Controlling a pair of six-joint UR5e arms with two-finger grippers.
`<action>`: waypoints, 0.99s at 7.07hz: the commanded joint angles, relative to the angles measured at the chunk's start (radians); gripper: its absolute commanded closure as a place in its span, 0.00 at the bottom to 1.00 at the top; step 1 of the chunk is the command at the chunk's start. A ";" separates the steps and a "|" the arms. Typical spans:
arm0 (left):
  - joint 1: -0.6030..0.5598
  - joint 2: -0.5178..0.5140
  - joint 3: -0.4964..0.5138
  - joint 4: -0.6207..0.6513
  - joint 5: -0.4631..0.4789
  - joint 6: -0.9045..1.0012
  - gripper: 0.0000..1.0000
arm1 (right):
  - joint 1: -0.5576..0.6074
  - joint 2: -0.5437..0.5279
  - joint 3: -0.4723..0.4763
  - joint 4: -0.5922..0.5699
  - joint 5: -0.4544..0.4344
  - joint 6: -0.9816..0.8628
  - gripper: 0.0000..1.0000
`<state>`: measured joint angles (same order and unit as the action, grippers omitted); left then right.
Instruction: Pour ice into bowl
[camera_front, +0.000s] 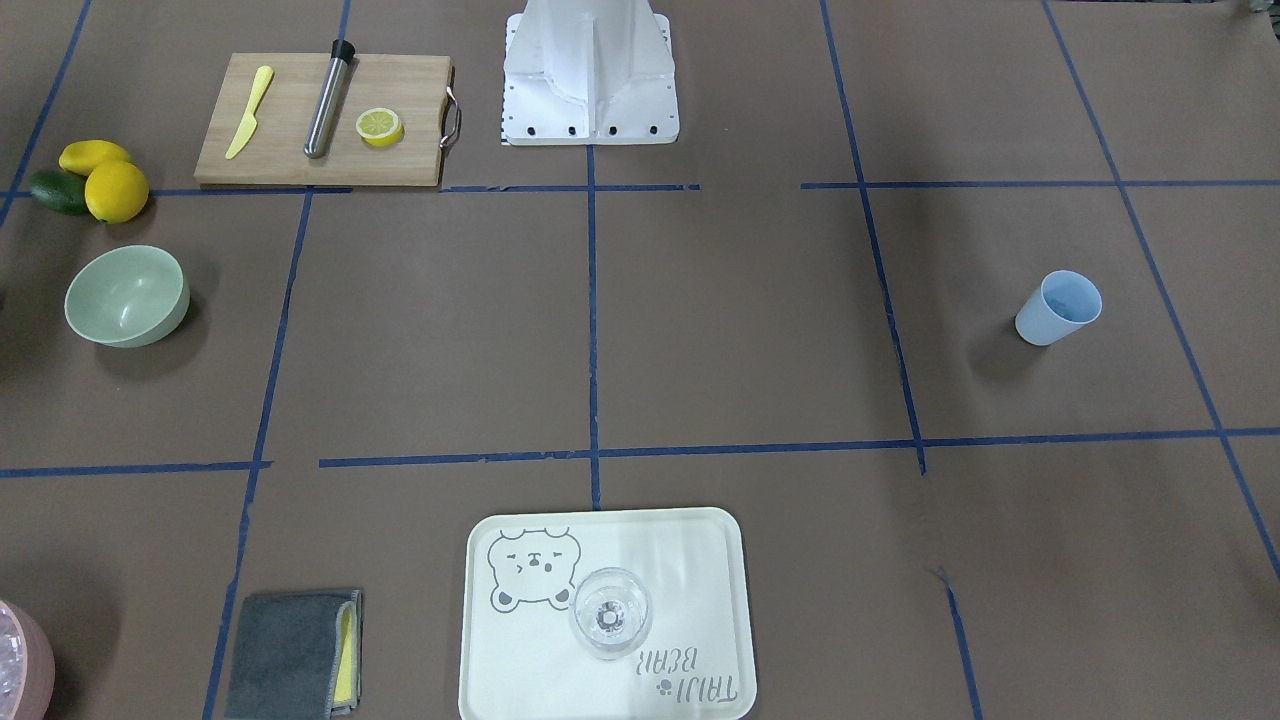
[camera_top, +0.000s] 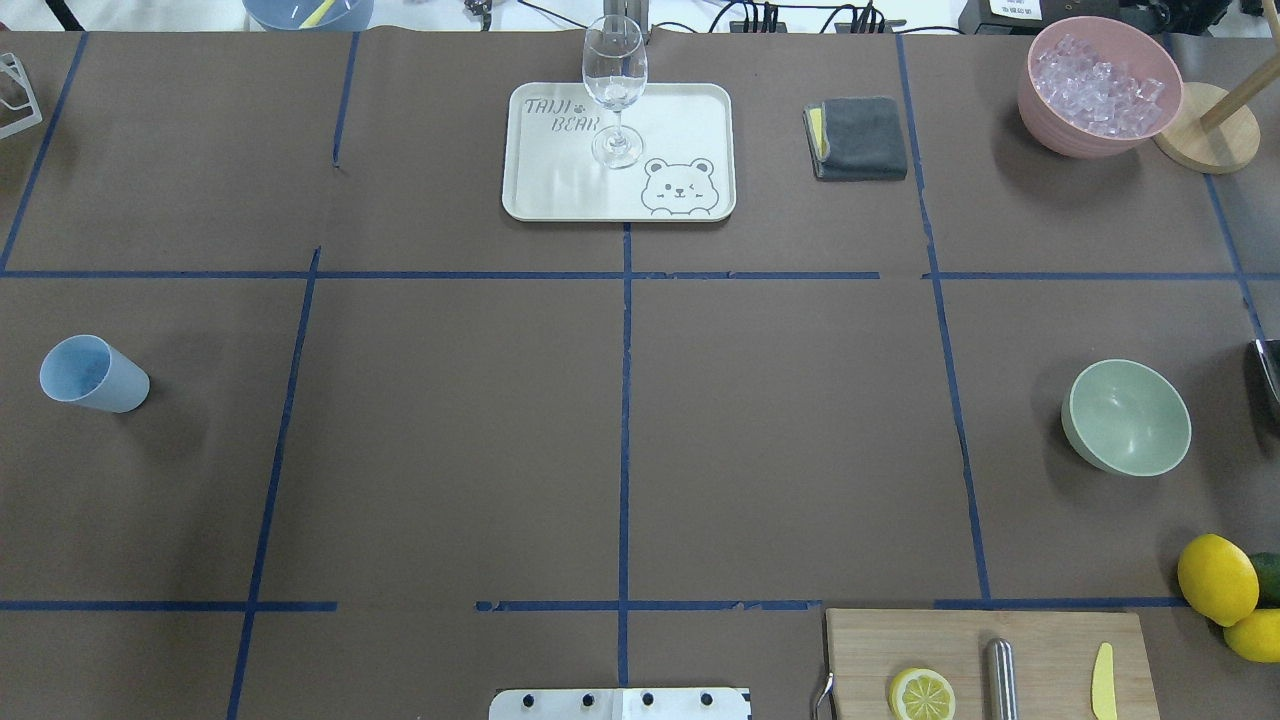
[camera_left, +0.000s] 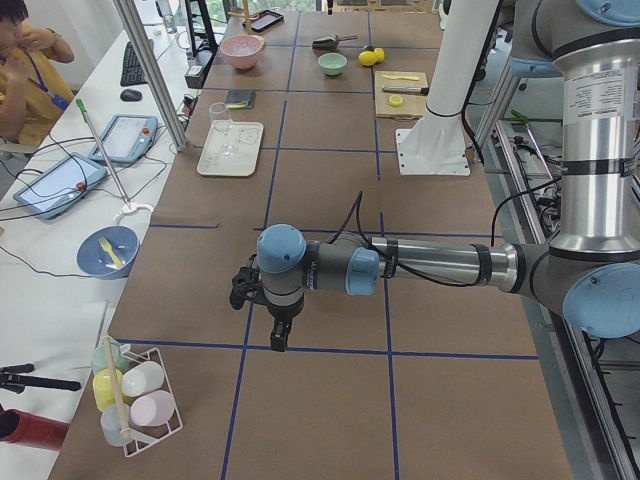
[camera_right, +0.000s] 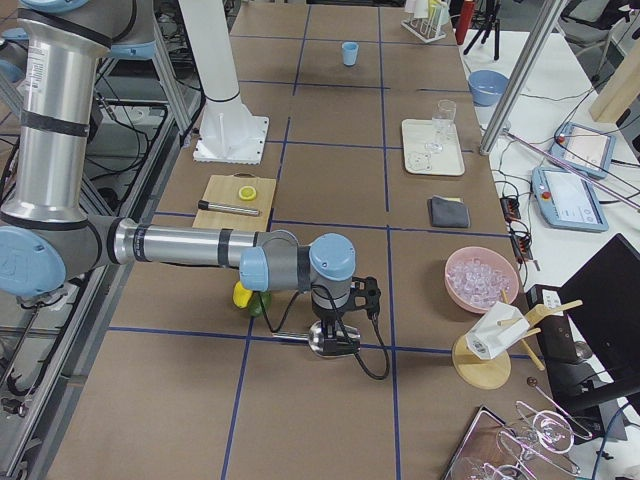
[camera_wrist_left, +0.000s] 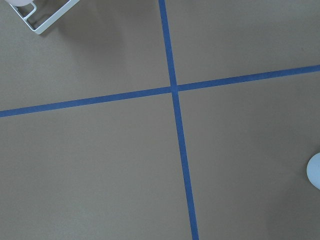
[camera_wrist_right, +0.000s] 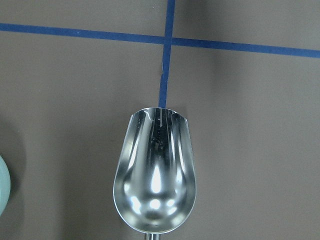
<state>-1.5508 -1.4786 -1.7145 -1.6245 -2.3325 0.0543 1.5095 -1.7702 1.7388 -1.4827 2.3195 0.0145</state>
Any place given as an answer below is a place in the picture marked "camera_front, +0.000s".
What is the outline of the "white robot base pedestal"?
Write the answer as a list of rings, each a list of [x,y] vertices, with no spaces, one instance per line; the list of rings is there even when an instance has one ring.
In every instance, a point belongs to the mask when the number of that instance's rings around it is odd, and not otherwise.
[[[648,1],[529,1],[504,31],[500,141],[634,146],[678,140],[669,19]]]

